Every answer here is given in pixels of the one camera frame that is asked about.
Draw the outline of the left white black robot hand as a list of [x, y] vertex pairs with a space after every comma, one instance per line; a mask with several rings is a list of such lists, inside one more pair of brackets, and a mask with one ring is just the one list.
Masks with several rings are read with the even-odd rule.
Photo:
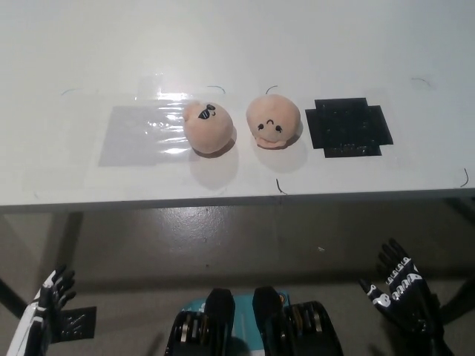
[[27, 304], [7, 350], [11, 355], [45, 355], [52, 341], [61, 334], [60, 316], [66, 303], [75, 298], [72, 290], [75, 271], [63, 265], [51, 272]]

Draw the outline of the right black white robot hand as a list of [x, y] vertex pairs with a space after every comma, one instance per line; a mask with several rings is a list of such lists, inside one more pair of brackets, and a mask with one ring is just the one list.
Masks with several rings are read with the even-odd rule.
[[388, 290], [361, 278], [358, 282], [375, 308], [392, 323], [418, 355], [452, 355], [438, 300], [413, 259], [394, 239], [381, 246], [378, 273]]

